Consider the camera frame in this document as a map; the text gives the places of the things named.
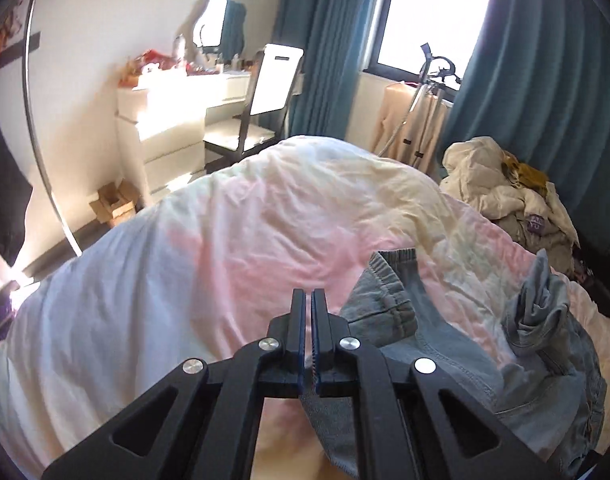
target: window frame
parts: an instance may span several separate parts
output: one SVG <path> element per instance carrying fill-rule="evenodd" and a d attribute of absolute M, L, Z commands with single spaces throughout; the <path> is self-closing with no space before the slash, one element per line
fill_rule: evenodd
<path fill-rule="evenodd" d="M 363 72 L 371 75 L 376 75 L 385 79 L 390 79 L 392 81 L 404 81 L 406 83 L 412 83 L 413 85 L 418 86 L 418 84 L 420 83 L 419 74 L 379 63 L 379 57 L 381 55 L 381 47 L 383 46 L 383 37 L 385 36 L 385 27 L 387 25 L 387 18 L 389 17 L 390 6 L 391 0 L 383 0 L 381 12 L 378 16 L 373 45 L 371 47 L 369 63 L 367 68 L 363 70 Z M 457 94 L 458 90 L 453 88 L 447 88 L 445 91 L 445 100 L 453 103 Z"/>

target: chair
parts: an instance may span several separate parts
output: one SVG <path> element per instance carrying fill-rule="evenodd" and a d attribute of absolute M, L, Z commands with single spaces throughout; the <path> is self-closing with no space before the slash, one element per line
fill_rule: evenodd
<path fill-rule="evenodd" d="M 283 139 L 285 117 L 302 65 L 300 48 L 268 44 L 256 54 L 240 119 L 220 121 L 205 128 L 205 148 L 224 158 L 213 165 L 230 166 Z M 251 123 L 253 116 L 277 110 L 277 132 Z"/>

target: vanity table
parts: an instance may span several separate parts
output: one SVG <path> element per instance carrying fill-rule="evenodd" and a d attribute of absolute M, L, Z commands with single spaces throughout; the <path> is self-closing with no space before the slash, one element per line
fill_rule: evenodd
<path fill-rule="evenodd" d="M 117 88 L 116 134 L 123 176 L 146 206 L 169 193 L 178 179 L 203 174 L 218 155 L 205 151 L 208 109 L 245 101 L 250 74 L 169 77 L 144 88 Z"/>

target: triangular cutout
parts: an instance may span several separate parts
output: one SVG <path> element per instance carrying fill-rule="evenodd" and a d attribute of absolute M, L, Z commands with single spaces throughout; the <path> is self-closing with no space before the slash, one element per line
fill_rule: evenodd
<path fill-rule="evenodd" d="M 112 441 L 138 456 L 147 456 L 177 395 L 176 388 L 168 387 L 114 431 Z"/>
<path fill-rule="evenodd" d="M 447 417 L 450 419 L 458 446 L 466 458 L 473 458 L 498 446 L 498 437 L 492 430 L 480 422 L 478 417 L 470 412 L 450 391 L 441 390 L 438 392 L 438 396 Z"/>

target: window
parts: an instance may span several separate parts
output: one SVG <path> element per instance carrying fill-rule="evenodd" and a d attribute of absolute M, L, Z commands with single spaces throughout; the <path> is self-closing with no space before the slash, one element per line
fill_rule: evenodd
<path fill-rule="evenodd" d="M 462 77 L 483 25 L 488 1 L 383 0 L 367 72 L 396 81 L 417 82 L 425 62 L 420 46 L 429 43 L 432 54 L 451 59 L 457 75 Z M 432 72 L 440 63 L 432 64 Z M 460 88 L 454 78 L 446 83 L 454 90 Z"/>

